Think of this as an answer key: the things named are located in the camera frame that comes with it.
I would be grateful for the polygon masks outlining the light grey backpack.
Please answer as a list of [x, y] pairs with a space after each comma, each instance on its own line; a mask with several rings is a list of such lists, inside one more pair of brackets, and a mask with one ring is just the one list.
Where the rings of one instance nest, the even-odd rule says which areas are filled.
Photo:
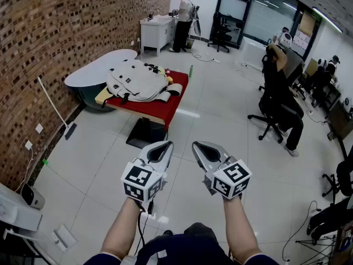
[[169, 84], [167, 75], [149, 70], [140, 60], [123, 60], [118, 68], [111, 68], [106, 75], [108, 91], [124, 102], [167, 102], [170, 96], [180, 96], [182, 85]]

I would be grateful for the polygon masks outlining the person's left forearm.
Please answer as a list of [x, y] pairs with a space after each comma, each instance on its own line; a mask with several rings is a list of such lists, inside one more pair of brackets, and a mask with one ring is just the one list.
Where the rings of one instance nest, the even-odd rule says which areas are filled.
[[106, 235], [101, 251], [119, 259], [127, 256], [135, 239], [139, 214], [136, 202], [127, 198]]

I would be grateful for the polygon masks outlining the white grey box device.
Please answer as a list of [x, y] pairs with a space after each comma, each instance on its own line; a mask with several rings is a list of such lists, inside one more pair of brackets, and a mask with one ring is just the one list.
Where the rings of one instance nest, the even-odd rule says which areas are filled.
[[27, 183], [23, 185], [21, 196], [28, 206], [35, 209], [42, 209], [45, 204], [45, 198], [34, 188]]

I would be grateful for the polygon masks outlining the person's right forearm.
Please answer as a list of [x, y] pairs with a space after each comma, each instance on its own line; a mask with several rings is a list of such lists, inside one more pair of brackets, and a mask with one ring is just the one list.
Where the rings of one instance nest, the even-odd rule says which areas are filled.
[[248, 221], [239, 196], [223, 199], [226, 221], [226, 238], [233, 258], [242, 265], [254, 255], [260, 254], [254, 231]]

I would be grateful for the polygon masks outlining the white appliance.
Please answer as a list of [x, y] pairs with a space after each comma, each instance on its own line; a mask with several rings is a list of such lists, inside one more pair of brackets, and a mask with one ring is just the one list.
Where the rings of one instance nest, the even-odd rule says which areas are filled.
[[0, 183], [0, 220], [18, 228], [37, 231], [42, 214], [22, 196]]

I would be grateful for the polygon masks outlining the black bag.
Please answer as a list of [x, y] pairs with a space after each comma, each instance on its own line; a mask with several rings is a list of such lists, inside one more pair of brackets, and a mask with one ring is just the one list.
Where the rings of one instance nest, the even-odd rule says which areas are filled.
[[306, 233], [316, 241], [322, 235], [336, 231], [351, 221], [353, 221], [353, 195], [312, 216]]

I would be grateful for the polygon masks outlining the person's navy clothed body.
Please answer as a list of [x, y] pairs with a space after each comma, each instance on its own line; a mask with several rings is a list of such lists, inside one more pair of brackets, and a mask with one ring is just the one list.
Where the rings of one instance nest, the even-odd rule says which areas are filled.
[[[166, 250], [167, 256], [159, 259], [157, 252]], [[182, 234], [165, 232], [150, 240], [136, 256], [123, 259], [101, 252], [84, 265], [242, 265], [230, 258], [218, 244], [209, 227], [197, 222]], [[245, 265], [279, 265], [272, 258], [260, 253], [250, 257]]]

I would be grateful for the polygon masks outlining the white handled floor brush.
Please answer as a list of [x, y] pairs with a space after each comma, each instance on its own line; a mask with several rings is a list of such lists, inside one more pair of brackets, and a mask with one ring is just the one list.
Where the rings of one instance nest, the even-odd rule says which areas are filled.
[[64, 130], [64, 133], [63, 133], [63, 136], [65, 138], [65, 140], [68, 140], [71, 135], [73, 134], [73, 132], [75, 131], [76, 127], [77, 127], [77, 124], [74, 123], [73, 121], [70, 122], [69, 124], [66, 123], [66, 121], [64, 120], [64, 118], [62, 117], [62, 115], [60, 114], [60, 112], [57, 110], [57, 108], [55, 107], [53, 101], [51, 100], [47, 90], [45, 89], [44, 87], [44, 84], [42, 83], [41, 81], [41, 78], [40, 77], [37, 77], [36, 78], [37, 81], [39, 82], [42, 90], [44, 91], [48, 101], [50, 102], [51, 106], [53, 107], [54, 111], [56, 112], [56, 114], [58, 115], [58, 117], [60, 118], [60, 120], [62, 121], [63, 125], [65, 126], [65, 130]]

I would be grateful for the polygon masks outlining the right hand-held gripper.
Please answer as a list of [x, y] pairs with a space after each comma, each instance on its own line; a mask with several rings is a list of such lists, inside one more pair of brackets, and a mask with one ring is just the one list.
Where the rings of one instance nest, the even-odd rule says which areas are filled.
[[229, 156], [222, 146], [194, 141], [192, 152], [196, 162], [207, 172], [204, 184], [212, 195], [220, 193], [225, 199], [231, 200], [247, 188], [252, 172], [242, 160]]

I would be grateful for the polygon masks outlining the white sink cabinet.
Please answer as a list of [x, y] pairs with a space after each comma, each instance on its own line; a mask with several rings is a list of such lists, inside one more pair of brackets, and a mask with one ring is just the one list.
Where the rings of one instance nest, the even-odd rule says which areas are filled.
[[156, 15], [152, 19], [140, 20], [141, 54], [144, 53], [145, 47], [150, 47], [156, 49], [156, 55], [159, 56], [161, 48], [174, 41], [176, 23], [176, 17], [168, 15]]

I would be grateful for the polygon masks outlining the white bathtub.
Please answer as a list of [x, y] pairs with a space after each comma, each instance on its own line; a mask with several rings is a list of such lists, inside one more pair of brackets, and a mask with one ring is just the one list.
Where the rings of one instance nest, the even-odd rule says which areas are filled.
[[113, 108], [96, 103], [96, 96], [106, 87], [106, 74], [123, 60], [135, 59], [137, 52], [131, 49], [114, 50], [81, 67], [65, 79], [65, 85], [88, 107], [102, 112]]

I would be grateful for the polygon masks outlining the white rectangular counter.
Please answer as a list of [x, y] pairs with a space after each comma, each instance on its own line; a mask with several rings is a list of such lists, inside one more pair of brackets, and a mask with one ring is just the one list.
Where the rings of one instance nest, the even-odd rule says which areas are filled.
[[240, 50], [242, 52], [243, 62], [248, 64], [262, 64], [262, 58], [266, 54], [266, 45], [244, 36]]

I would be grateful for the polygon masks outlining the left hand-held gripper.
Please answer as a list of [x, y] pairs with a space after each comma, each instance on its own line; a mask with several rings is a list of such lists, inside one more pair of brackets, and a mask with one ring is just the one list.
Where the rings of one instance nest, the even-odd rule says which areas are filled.
[[121, 176], [124, 193], [141, 203], [147, 203], [163, 189], [167, 177], [166, 169], [174, 150], [171, 141], [157, 141], [145, 146], [140, 153], [140, 158], [150, 163], [144, 163], [137, 158], [129, 162]]

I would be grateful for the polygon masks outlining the black framed glass partition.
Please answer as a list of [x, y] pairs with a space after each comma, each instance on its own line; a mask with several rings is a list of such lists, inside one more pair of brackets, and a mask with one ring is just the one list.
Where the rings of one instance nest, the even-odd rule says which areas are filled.
[[222, 26], [230, 30], [232, 40], [227, 46], [240, 48], [244, 36], [266, 45], [277, 31], [287, 27], [293, 40], [291, 49], [305, 60], [320, 26], [320, 18], [314, 16], [316, 24], [311, 37], [298, 30], [305, 10], [314, 16], [297, 0], [218, 0], [215, 12], [222, 15]]

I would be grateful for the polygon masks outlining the linear ceiling lamp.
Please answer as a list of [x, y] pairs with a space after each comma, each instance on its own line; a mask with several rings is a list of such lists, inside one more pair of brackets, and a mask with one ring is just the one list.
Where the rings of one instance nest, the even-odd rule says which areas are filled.
[[343, 30], [341, 27], [338, 26], [338, 22], [330, 19], [326, 14], [321, 12], [318, 8], [312, 7], [313, 11], [317, 13], [320, 17], [322, 17], [326, 22], [328, 22], [330, 25], [332, 25], [339, 33], [343, 33]]

